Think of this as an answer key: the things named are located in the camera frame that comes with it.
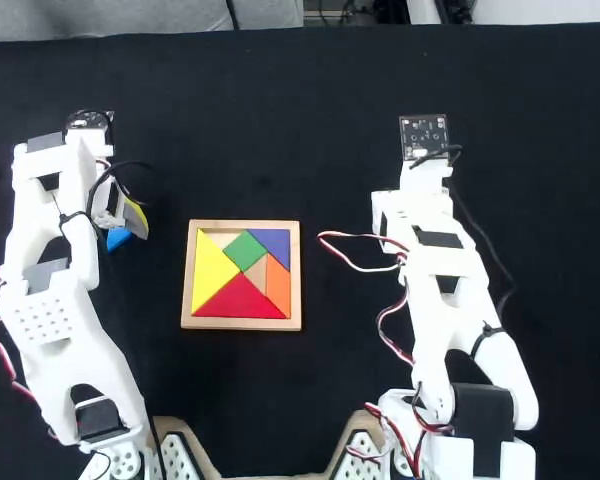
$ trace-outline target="beige triangle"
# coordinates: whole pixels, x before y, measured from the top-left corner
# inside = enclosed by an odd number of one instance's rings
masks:
[[[233,242],[244,230],[205,230],[204,233],[213,241],[220,250]]]
[[[260,292],[266,295],[267,289],[267,255],[263,255],[260,259],[251,265],[244,272],[245,276],[253,283]]]

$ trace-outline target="white wall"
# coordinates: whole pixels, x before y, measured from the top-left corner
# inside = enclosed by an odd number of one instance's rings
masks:
[[[440,23],[434,0],[407,0],[414,24]],[[525,25],[600,22],[600,0],[476,0],[475,23]]]

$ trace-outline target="green square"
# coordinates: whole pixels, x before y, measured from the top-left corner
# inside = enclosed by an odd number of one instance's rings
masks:
[[[235,263],[241,271],[245,272],[267,250],[249,232],[242,232],[238,238],[224,248],[224,253]]]

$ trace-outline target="black cloth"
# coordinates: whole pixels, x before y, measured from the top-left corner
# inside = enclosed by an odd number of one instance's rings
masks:
[[[315,235],[369,231],[371,191],[397,186],[398,116],[440,112],[465,146],[456,188],[518,284],[504,325],[540,401],[521,434],[538,478],[600,478],[600,24],[0,44],[0,263],[13,145],[78,108],[114,109],[117,160],[161,172],[136,187],[162,192],[149,241],[112,255],[129,313],[119,321],[103,273],[103,325],[138,352],[150,412],[185,419],[223,474],[320,471],[355,409],[409,386],[373,323],[395,276],[353,272]],[[180,329],[190,218],[301,222],[301,333]],[[506,281],[469,232],[498,298]],[[343,244],[389,261],[372,241]],[[410,348],[407,315],[388,323]],[[451,358],[454,380],[476,376]],[[47,437],[0,365],[0,478],[77,478],[86,460]]]

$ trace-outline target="tangram puzzle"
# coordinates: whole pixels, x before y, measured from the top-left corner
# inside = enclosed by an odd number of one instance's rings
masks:
[[[181,326],[300,330],[300,229],[277,220],[191,220]]]

